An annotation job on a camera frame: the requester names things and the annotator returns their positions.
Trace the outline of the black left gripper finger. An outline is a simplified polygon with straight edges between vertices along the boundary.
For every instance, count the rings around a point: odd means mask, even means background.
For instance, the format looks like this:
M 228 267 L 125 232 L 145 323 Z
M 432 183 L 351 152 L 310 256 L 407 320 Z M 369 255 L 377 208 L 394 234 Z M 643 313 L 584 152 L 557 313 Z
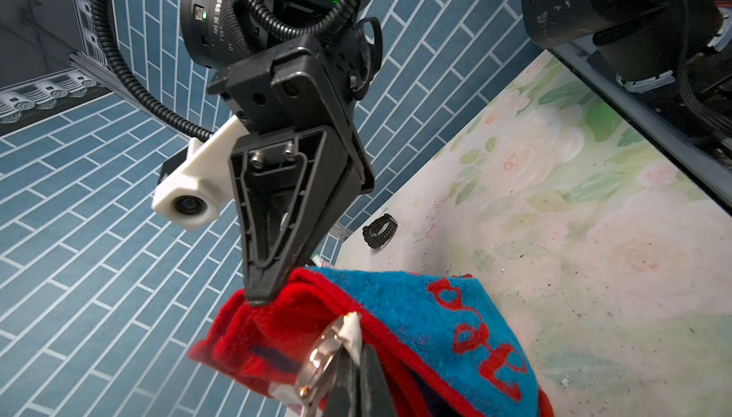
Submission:
M 376 350 L 365 345 L 357 366 L 347 351 L 335 360 L 335 374 L 325 395 L 324 417 L 397 417 Z

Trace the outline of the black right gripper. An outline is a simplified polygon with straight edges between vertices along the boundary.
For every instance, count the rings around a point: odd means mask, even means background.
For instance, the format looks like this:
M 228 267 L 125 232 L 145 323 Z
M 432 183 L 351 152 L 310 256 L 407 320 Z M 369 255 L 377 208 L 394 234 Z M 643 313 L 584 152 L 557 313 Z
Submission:
M 375 59 L 376 48 L 354 36 L 328 45 L 304 35 L 215 72 L 207 85 L 251 133 L 271 133 L 240 138 L 230 159 L 249 305 L 272 303 L 351 203 L 351 160 L 360 192 L 373 191 L 354 112 Z

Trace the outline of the gold watch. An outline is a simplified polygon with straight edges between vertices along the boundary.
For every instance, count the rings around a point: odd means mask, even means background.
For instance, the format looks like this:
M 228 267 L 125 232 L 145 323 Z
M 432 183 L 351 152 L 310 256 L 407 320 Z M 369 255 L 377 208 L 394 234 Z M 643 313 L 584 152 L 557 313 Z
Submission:
M 269 395 L 299 416 L 322 416 L 320 405 L 337 381 L 337 367 L 360 368 L 363 348 L 361 315 L 352 311 L 335 319 L 318 336 L 303 361 L 293 386 L 272 382 Z

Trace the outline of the red blue towel cloth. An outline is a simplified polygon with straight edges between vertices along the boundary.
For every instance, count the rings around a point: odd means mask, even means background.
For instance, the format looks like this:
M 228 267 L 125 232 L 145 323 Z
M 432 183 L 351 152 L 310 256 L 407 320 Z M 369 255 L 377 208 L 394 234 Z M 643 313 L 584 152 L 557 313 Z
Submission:
M 237 291 L 189 357 L 295 403 L 311 346 L 350 312 L 360 316 L 400 415 L 553 414 L 516 335 L 469 275 L 299 268 L 267 306 L 251 306 Z

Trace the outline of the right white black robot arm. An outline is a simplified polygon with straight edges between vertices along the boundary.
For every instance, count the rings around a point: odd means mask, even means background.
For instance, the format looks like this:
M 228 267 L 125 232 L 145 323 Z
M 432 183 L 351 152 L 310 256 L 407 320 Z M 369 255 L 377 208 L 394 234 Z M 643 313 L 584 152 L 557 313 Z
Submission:
M 375 174 L 356 104 L 379 73 L 371 0 L 182 0 L 191 59 L 244 134 L 224 148 L 247 302 L 266 306 Z

